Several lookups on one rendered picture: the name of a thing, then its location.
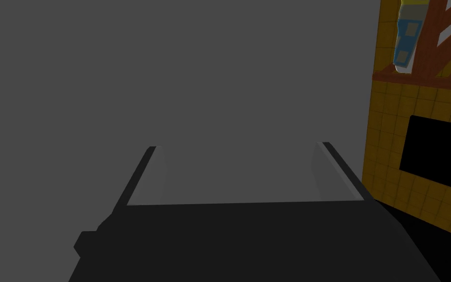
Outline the brown wooden wall shelf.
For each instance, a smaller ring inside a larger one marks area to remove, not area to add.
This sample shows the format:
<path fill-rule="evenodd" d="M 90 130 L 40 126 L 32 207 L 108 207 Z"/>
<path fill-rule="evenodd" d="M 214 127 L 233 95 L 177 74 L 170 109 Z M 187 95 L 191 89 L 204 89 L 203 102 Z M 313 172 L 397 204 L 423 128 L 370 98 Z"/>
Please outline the brown wooden wall shelf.
<path fill-rule="evenodd" d="M 451 7 L 448 0 L 431 0 L 425 22 L 417 45 L 417 55 L 411 74 L 395 72 L 393 64 L 372 75 L 374 81 L 415 85 L 451 90 L 451 74 L 438 77 L 451 61 Z"/>

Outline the black wall panel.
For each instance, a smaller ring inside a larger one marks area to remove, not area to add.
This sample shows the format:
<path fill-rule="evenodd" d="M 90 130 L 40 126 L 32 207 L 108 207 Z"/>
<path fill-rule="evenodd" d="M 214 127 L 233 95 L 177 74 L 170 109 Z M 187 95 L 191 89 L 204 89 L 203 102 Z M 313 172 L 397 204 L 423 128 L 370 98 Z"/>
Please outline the black wall panel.
<path fill-rule="evenodd" d="M 451 187 L 451 122 L 411 115 L 400 170 Z"/>

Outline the blue and yellow bottle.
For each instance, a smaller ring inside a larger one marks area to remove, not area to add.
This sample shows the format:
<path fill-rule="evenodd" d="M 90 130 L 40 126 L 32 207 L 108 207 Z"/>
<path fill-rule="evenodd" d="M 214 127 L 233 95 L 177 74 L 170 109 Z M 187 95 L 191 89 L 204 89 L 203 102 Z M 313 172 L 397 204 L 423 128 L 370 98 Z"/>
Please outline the blue and yellow bottle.
<path fill-rule="evenodd" d="M 415 51 L 428 7 L 429 0 L 401 0 L 393 57 L 393 65 L 398 73 L 412 72 Z"/>

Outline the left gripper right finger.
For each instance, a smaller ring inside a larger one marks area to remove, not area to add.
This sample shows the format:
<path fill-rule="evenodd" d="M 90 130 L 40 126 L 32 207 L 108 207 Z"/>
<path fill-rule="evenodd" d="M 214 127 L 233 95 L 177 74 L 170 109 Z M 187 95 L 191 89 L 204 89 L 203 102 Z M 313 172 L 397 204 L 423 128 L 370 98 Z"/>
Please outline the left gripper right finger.
<path fill-rule="evenodd" d="M 311 171 L 321 201 L 372 201 L 373 197 L 330 142 L 316 142 Z"/>

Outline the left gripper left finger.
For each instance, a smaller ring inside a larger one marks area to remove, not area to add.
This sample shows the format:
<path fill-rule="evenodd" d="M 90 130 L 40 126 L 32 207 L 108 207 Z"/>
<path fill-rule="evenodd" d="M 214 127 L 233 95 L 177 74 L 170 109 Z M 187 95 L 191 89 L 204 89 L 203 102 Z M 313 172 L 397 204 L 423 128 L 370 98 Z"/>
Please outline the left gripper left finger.
<path fill-rule="evenodd" d="M 167 178 L 167 168 L 162 146 L 149 146 L 116 206 L 161 205 Z"/>

